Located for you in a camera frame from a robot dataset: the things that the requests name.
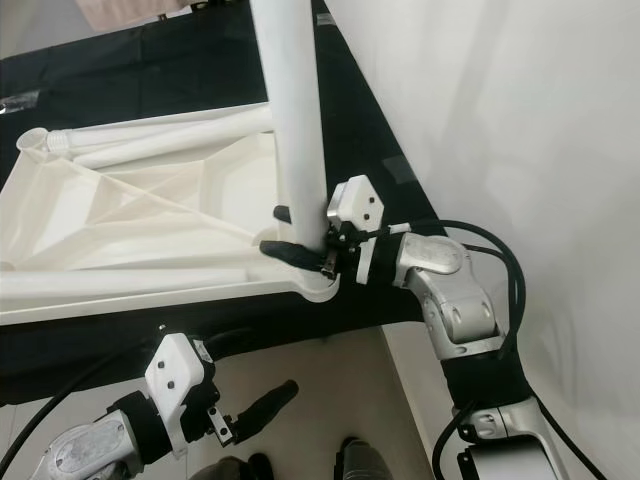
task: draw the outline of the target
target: white plastic part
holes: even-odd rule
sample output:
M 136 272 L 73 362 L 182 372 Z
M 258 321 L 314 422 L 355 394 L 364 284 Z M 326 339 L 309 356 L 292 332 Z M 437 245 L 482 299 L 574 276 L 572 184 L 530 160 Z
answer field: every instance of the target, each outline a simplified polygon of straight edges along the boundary
M 351 177 L 339 184 L 329 203 L 327 215 L 336 228 L 342 222 L 351 222 L 358 230 L 373 232 L 380 228 L 384 204 L 366 175 Z M 366 284 L 373 258 L 376 239 L 370 238 L 360 245 L 360 261 L 356 282 Z
M 395 225 L 389 225 L 389 233 L 394 235 L 396 233 L 406 233 L 411 231 L 410 223 L 397 223 Z
M 261 240 L 293 240 L 272 216 L 287 198 L 272 134 L 98 171 L 71 161 L 82 149 L 126 145 L 128 130 L 175 130 L 262 107 L 73 130 L 65 135 L 87 144 L 63 156 L 49 151 L 45 129 L 23 134 L 0 192 L 0 325 L 289 291 L 331 298 L 337 282 L 313 284 L 259 252 Z
M 100 147 L 134 140 L 150 135 L 170 132 L 176 128 L 192 128 L 202 124 L 202 121 L 167 123 L 158 125 L 141 125 L 129 128 L 104 128 L 95 131 L 82 130 L 54 130 L 47 135 L 47 147 L 52 153 L 65 153 L 82 148 Z
M 251 10 L 295 241 L 322 251 L 327 191 L 311 2 L 251 0 Z
M 183 333 L 166 335 L 144 373 L 149 396 L 158 409 L 175 458 L 187 453 L 180 417 L 182 405 L 192 387 L 204 380 L 200 358 Z
M 175 130 L 165 130 L 132 140 L 124 145 L 78 155 L 74 158 L 74 162 L 87 168 L 97 169 L 270 130 L 272 130 L 271 111 L 268 105 L 264 105 L 228 117 L 191 124 Z

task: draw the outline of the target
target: person's leg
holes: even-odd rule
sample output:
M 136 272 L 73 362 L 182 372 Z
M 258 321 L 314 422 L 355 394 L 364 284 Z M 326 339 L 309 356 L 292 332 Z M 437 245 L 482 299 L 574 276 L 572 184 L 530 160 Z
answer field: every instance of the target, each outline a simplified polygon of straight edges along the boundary
M 393 480 L 382 455 L 367 442 L 347 438 L 336 455 L 335 480 Z
M 225 457 L 203 468 L 190 480 L 273 480 L 273 471 L 267 456 L 258 453 L 252 455 L 248 463 L 236 457 Z

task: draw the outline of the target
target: black cable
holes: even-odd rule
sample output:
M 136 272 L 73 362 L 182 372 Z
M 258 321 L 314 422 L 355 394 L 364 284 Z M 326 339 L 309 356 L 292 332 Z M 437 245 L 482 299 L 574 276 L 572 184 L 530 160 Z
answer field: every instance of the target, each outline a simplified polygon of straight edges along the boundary
M 509 297 L 509 299 L 508 299 L 508 303 L 509 303 L 509 318 L 511 318 L 511 315 L 515 315 L 515 309 L 517 307 L 517 302 L 518 302 L 517 289 L 518 289 L 518 287 L 516 285 L 516 280 L 515 280 L 515 277 L 513 275 L 513 267 L 509 263 L 509 260 L 507 259 L 507 257 L 505 257 L 498 250 L 493 250 L 492 248 L 480 247 L 478 245 L 470 245 L 468 243 L 463 243 L 462 245 L 467 250 L 470 250 L 470 251 L 473 251 L 473 252 L 478 252 L 478 253 L 484 253 L 486 255 L 492 255 L 492 256 L 498 258 L 499 260 L 501 260 L 502 263 L 504 263 L 504 266 L 507 269 L 507 293 L 508 293 L 508 297 Z
M 594 478 L 596 478 L 597 480 L 607 480 L 607 477 L 605 477 L 604 474 L 598 469 L 598 467 L 596 467 L 593 462 L 589 460 L 589 458 L 582 452 L 582 450 L 580 450 L 580 448 L 575 443 L 573 443 L 573 440 L 571 440 L 569 435 L 567 435 L 567 433 L 562 430 L 562 427 L 556 421 L 556 419 L 553 418 L 549 409 L 547 409 L 544 403 L 542 403 L 542 400 L 540 400 L 540 397 L 538 397 L 538 395 L 535 395 L 535 397 L 538 400 L 538 405 L 540 406 L 542 415 L 547 420 L 547 422 L 549 422 L 549 425 L 551 425 L 551 427 L 555 430 L 555 432 L 562 439 L 565 445 L 569 447 L 569 450 L 571 450 L 571 452 L 578 458 L 578 460 L 582 462 L 586 469 L 591 472 L 591 475 L 593 475 Z
M 500 352 L 498 353 L 499 357 L 502 357 L 504 353 L 510 351 L 516 343 L 516 338 L 518 335 L 518 330 L 520 329 L 520 325 L 522 324 L 522 318 L 524 317 L 524 307 L 526 303 L 526 286 L 524 280 L 524 273 L 522 272 L 522 267 L 518 262 L 518 259 L 513 254 L 511 249 L 498 238 L 493 233 L 485 230 L 482 227 L 478 227 L 477 225 L 473 225 L 471 223 L 460 222 L 458 220 L 437 220 L 433 218 L 417 220 L 414 222 L 409 222 L 412 230 L 419 229 L 420 227 L 448 227 L 448 228 L 457 228 L 459 230 L 466 230 L 471 233 L 475 233 L 486 240 L 489 240 L 493 243 L 498 249 L 503 253 L 503 255 L 508 260 L 510 266 L 513 269 L 513 275 L 515 277 L 516 285 L 517 285 L 517 295 L 518 302 L 515 307 L 514 316 L 510 315 L 509 318 L 509 332 L 507 333 L 504 341 L 502 342 L 502 346 L 500 347 Z
M 217 333 L 204 341 L 204 346 L 214 362 L 242 350 L 257 337 L 252 327 L 240 327 Z
M 467 250 L 480 252 L 480 253 L 485 253 L 487 255 L 492 255 L 492 256 L 494 256 L 496 258 L 499 258 L 500 260 L 502 260 L 504 262 L 505 266 L 507 267 L 508 275 L 511 275 L 511 273 L 509 271 L 510 268 L 511 268 L 510 265 L 509 265 L 509 261 L 502 253 L 498 252 L 497 250 L 493 250 L 491 248 L 480 247 L 480 246 L 477 246 L 477 245 L 467 245 L 467 244 L 463 244 L 463 245 Z M 509 288 L 510 289 L 512 288 L 511 283 L 512 282 L 510 280 L 509 281 Z M 594 476 L 594 478 L 596 478 L 597 480 L 607 480 L 607 478 L 598 469 L 598 467 L 596 467 L 594 465 L 594 463 L 584 454 L 584 452 L 582 452 L 582 450 L 580 450 L 580 447 L 578 447 L 573 442 L 573 440 L 571 440 L 571 437 L 569 437 L 569 435 L 567 435 L 567 433 L 562 429 L 562 427 L 556 421 L 556 419 L 553 418 L 553 416 L 551 415 L 551 412 L 549 411 L 549 409 L 544 405 L 544 403 L 542 403 L 542 400 L 540 400 L 540 397 L 535 392 L 533 392 L 533 394 L 534 394 L 534 396 L 536 397 L 536 399 L 538 401 L 538 405 L 540 407 L 540 411 L 542 412 L 542 415 L 547 420 L 549 425 L 551 425 L 551 428 L 553 428 L 555 430 L 555 432 L 558 434 L 560 439 L 565 443 L 565 445 L 567 445 L 569 450 L 571 450 L 571 452 L 576 456 L 576 458 L 582 462 L 582 464 L 585 466 L 585 468 L 587 470 L 589 470 L 589 472 L 591 472 L 591 474 Z
M 20 434 L 13 441 L 7 453 L 5 453 L 4 457 L 2 457 L 2 461 L 0 462 L 0 479 L 4 478 L 4 475 L 7 473 L 9 469 L 9 465 L 15 459 L 16 455 L 27 441 L 29 436 L 34 432 L 36 427 L 45 419 L 51 411 L 62 402 L 71 392 L 76 390 L 79 386 L 81 386 L 86 380 L 95 375 L 98 371 L 112 363 L 114 360 L 122 357 L 123 355 L 129 353 L 132 350 L 138 349 L 146 345 L 150 340 L 144 340 L 137 342 L 123 350 L 119 350 L 116 353 L 108 355 L 104 357 L 102 360 L 95 363 L 93 366 L 85 370 L 81 375 L 76 377 L 74 380 L 65 385 L 56 395 L 54 395 L 45 405 L 42 407 L 32 418 L 29 420 L 29 423 L 22 429 Z
M 442 430 L 442 433 L 438 437 L 438 440 L 433 447 L 433 455 L 431 457 L 431 466 L 433 467 L 433 476 L 435 477 L 435 480 L 445 480 L 444 474 L 442 473 L 442 467 L 440 465 L 440 459 L 442 458 L 442 451 L 444 450 L 444 446 L 449 441 L 449 438 L 451 438 L 453 432 L 458 428 L 462 421 L 469 416 L 475 406 L 475 400 L 467 403 L 467 405 L 465 405 L 458 413 L 456 413 L 449 424 L 444 427 L 444 430 Z

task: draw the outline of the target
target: black table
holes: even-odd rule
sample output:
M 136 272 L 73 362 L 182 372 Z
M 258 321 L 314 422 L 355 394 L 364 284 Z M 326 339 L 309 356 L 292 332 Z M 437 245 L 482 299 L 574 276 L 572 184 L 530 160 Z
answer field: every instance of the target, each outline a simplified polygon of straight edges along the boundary
M 315 4 L 316 12 L 326 11 Z M 335 26 L 316 27 L 327 190 L 366 174 L 385 221 L 435 214 Z M 210 8 L 0 62 L 0 97 L 39 90 L 35 108 L 0 115 L 0 181 L 24 131 L 75 128 L 265 101 L 248 2 Z M 167 331 L 217 337 L 234 354 L 385 323 L 421 321 L 409 292 L 344 276 L 330 301 L 285 293 L 0 327 L 0 403 L 52 395 L 123 344 Z M 126 355 L 83 385 L 140 376 L 150 351 Z

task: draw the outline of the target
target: white tube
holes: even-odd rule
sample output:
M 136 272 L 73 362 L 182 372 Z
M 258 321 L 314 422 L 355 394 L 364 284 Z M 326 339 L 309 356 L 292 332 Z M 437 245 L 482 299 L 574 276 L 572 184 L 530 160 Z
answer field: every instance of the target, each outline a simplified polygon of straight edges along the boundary
M 246 281 L 244 269 L 4 271 L 0 300 L 126 296 Z
M 327 190 L 310 0 L 251 0 L 296 241 L 324 249 Z
M 193 122 L 175 122 L 161 125 L 140 125 L 127 128 L 99 128 L 94 130 L 53 130 L 47 135 L 47 147 L 50 152 L 62 153 L 73 148 L 91 147 L 105 143 L 124 142 L 150 135 L 169 132 L 180 128 L 193 128 L 206 120 Z
M 228 117 L 203 122 L 191 128 L 179 128 L 132 140 L 124 145 L 78 155 L 73 161 L 83 167 L 97 169 L 139 158 L 201 147 L 228 138 L 240 138 L 272 129 L 271 111 L 269 106 L 265 105 Z

